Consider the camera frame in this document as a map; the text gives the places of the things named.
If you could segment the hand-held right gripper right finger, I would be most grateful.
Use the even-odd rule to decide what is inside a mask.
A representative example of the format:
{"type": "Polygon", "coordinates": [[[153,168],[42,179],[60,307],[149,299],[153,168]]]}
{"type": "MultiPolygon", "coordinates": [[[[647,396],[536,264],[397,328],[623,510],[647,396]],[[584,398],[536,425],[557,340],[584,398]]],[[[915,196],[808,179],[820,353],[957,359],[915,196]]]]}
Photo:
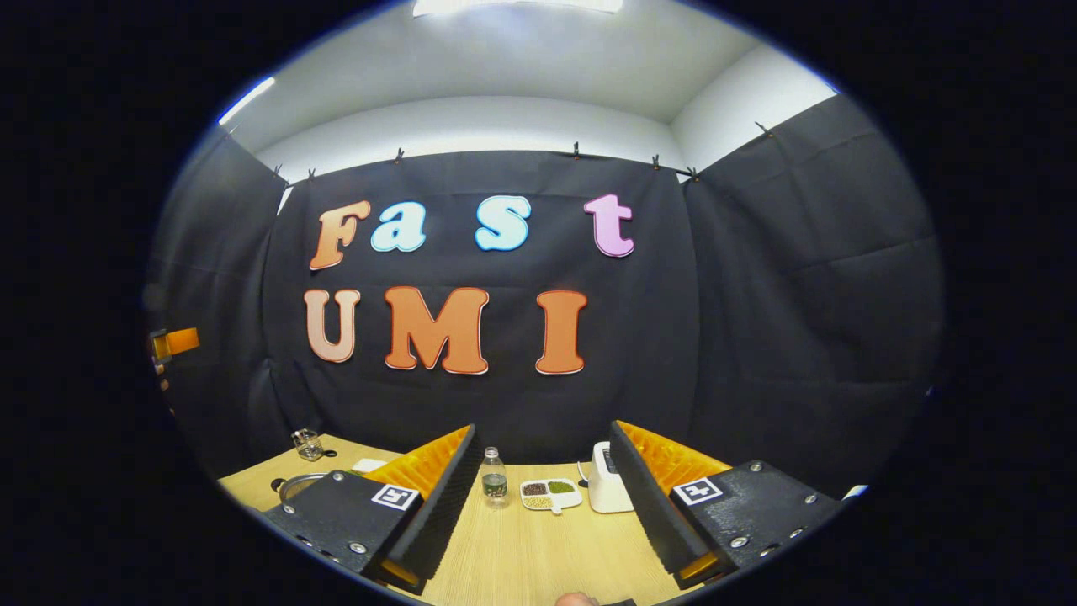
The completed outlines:
{"type": "Polygon", "coordinates": [[[841,508],[774,465],[728,465],[632,423],[611,423],[609,448],[651,548],[681,590],[758,567],[841,508]]]}

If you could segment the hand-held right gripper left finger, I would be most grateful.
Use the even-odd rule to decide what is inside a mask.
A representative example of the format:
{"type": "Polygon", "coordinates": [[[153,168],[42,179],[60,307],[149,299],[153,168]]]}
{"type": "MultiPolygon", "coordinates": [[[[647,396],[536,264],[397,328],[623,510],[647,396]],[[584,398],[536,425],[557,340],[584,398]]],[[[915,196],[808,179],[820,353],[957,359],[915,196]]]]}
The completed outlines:
{"type": "Polygon", "coordinates": [[[351,574],[420,594],[453,537],[481,450],[470,423],[372,473],[323,473],[265,517],[351,574]]]}

